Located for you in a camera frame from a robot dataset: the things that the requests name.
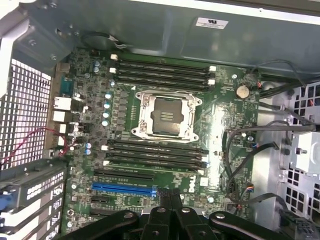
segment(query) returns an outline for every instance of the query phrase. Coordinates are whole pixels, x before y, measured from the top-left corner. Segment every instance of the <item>screw hole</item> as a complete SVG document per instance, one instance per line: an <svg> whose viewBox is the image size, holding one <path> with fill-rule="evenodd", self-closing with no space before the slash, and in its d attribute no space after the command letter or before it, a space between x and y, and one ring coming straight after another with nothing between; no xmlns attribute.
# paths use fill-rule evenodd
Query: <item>screw hole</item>
<svg viewBox="0 0 320 240"><path fill-rule="evenodd" d="M205 235L207 235L207 233L206 233L205 231L200 231L200 232L199 232L199 235L202 236L202 237L204 237Z"/></svg>

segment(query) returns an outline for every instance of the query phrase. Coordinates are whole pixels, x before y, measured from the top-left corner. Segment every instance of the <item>metal panel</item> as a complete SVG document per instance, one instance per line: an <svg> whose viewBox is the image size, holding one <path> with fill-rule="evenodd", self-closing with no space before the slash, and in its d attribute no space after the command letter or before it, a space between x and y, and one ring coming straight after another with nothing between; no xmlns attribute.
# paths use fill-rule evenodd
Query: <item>metal panel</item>
<svg viewBox="0 0 320 240"><path fill-rule="evenodd" d="M238 66L285 59L293 61L302 72L319 72L320 18L315 16L203 1L56 0L54 8L47 5L47 9L41 3L28 4L26 9L31 22L38 23L32 34L42 36L38 36L41 47L35 45L37 49L32 50L31 56L45 66L56 63L48 59L51 54L60 60L70 52L74 37L68 33L80 30L80 34L110 33L140 54ZM223 30L200 27L196 26L198 17L228 24ZM62 40L55 28L61 28L67 37ZM98 42L95 46L108 45L105 39L99 38ZM31 50L25 43L17 48L28 53ZM284 64L270 67L288 72Z"/></svg>

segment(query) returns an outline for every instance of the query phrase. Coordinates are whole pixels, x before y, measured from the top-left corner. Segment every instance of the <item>heatsink clamp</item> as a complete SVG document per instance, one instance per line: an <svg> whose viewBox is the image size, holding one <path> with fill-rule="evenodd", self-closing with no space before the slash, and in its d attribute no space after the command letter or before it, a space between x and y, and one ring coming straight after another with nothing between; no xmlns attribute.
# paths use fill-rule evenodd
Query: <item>heatsink clamp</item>
<svg viewBox="0 0 320 240"><path fill-rule="evenodd" d="M140 91L139 124L133 135L148 142L190 143L199 140L194 133L196 107L203 101L183 91Z"/></svg>

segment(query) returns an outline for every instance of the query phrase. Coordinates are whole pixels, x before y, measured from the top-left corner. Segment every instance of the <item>green circuit board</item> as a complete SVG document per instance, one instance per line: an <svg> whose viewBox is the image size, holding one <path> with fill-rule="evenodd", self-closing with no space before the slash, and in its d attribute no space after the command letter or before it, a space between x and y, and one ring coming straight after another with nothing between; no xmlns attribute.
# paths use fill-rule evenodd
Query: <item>green circuit board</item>
<svg viewBox="0 0 320 240"><path fill-rule="evenodd" d="M214 67L214 84L206 91L179 89L175 86L163 87L158 84L139 84L128 78L128 81L118 81L110 73L115 61L110 60L109 52L89 52L85 49L76 49L70 56L70 73L62 81L70 83L61 84L60 94L75 97L84 96L83 102L90 109L83 111L79 118L82 123L91 124L89 133L70 133L70 135L85 138L90 143L90 154L85 145L77 145L69 151L69 177L66 185L64 214L62 218L61 233L67 234L84 225L97 221L108 213L118 210L132 210L140 213L143 208L158 206L157 196L145 196L134 193L114 193L92 190L94 182L139 186L149 188L178 188L184 206L201 208L205 215L215 211L227 211L232 202L226 198L226 174L223 165L224 144L228 131L256 125L258 118L259 91L256 88L259 77L248 77L247 69L215 65L206 62L197 62L181 59L171 59L157 56L145 56L132 53L115 53L119 60L130 63L151 63L167 66L181 66L182 68L208 69ZM95 63L98 61L98 72ZM150 78L159 76L157 71ZM239 86L250 89L245 99L236 96ZM140 122L141 101L137 93L142 91L158 91L165 93L190 94L201 100L201 105L195 107L193 132L198 140L190 143L168 141L141 141L132 132ZM103 113L108 112L109 117L104 118ZM142 164L140 162L113 162L109 160L108 150L110 140L127 143L132 141L139 144L157 144L163 147L176 147L176 153L184 154L184 148L202 149L202 161L207 164L204 169L189 169L183 167L167 167L163 165ZM236 168L242 159L252 150L255 136L236 136L230 149L231 165ZM251 182L252 162L249 162L243 171L236 176L239 191L242 192ZM120 176L96 175L95 170L120 171L123 173L138 173L153 175L152 179L139 179ZM94 197L105 197L104 201L93 201ZM243 206L242 217L252 219L252 212Z"/></svg>

